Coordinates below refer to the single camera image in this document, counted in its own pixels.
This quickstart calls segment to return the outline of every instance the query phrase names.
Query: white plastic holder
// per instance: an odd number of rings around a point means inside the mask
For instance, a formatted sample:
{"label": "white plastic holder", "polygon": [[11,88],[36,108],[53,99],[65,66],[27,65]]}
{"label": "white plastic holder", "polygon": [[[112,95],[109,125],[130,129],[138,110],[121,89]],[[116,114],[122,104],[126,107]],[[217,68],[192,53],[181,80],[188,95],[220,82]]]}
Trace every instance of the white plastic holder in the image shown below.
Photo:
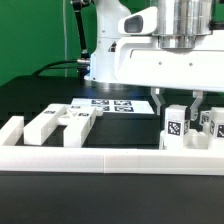
{"label": "white plastic holder", "polygon": [[13,116],[0,130],[0,146],[13,146],[22,136],[24,117]]}
{"label": "white plastic holder", "polygon": [[42,145],[58,125],[64,130],[64,147],[82,147],[101,108],[50,104],[24,128],[24,144]]}

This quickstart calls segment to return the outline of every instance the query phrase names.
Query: qr code marker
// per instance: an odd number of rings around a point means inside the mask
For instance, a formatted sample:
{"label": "qr code marker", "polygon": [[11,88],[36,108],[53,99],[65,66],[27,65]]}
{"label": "qr code marker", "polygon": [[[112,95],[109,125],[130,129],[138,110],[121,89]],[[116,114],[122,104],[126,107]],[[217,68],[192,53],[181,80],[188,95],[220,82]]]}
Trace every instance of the qr code marker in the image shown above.
{"label": "qr code marker", "polygon": [[181,123],[178,122],[168,122],[168,134],[180,136]]}

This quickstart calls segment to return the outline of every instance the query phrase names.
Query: metal cylinder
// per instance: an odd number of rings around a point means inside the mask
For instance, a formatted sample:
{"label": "metal cylinder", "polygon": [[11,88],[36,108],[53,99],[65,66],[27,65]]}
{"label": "metal cylinder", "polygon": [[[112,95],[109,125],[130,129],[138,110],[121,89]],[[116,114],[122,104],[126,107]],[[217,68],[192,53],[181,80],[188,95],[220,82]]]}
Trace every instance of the metal cylinder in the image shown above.
{"label": "metal cylinder", "polygon": [[210,33],[213,0],[151,0],[158,7],[161,48],[194,48],[198,35]]}

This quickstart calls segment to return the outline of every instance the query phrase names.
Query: white base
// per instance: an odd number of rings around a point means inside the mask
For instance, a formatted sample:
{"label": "white base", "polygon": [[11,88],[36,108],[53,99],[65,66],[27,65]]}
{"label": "white base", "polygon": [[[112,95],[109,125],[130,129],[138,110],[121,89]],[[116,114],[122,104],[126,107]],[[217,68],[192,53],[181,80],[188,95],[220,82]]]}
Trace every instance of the white base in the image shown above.
{"label": "white base", "polygon": [[1,146],[0,171],[224,175],[224,150]]}

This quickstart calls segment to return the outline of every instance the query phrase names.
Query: black table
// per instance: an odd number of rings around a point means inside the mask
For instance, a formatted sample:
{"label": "black table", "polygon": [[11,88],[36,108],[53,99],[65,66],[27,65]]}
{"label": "black table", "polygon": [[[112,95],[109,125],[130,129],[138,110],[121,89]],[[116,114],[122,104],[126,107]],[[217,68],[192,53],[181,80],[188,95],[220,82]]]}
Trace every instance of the black table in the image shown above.
{"label": "black table", "polygon": [[[22,76],[0,88],[0,126],[12,115],[23,115],[28,123],[47,105],[70,104],[74,97],[153,105],[147,88],[105,91],[82,86],[76,78]],[[193,101],[191,92],[177,90],[166,91],[165,99]],[[201,109],[223,101],[208,94]],[[159,128],[156,115],[104,114],[85,147],[156,148]],[[60,146],[57,132],[46,145]],[[223,224],[223,189],[219,176],[0,172],[0,223]]]}

